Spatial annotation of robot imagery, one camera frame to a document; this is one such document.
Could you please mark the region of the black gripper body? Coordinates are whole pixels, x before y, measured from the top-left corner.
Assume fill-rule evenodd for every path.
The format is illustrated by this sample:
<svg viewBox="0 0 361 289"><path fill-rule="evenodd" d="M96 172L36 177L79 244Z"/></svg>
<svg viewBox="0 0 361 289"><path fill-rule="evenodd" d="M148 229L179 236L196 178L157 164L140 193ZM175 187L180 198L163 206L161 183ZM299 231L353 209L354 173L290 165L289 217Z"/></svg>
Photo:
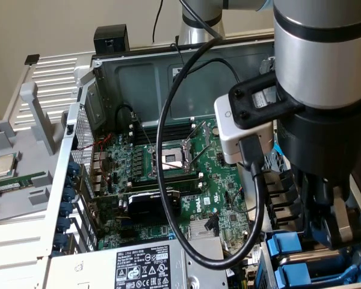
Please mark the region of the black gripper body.
<svg viewBox="0 0 361 289"><path fill-rule="evenodd" d="M307 108L281 118L277 138L298 170L341 185L361 159L361 102L340 110Z"/></svg>

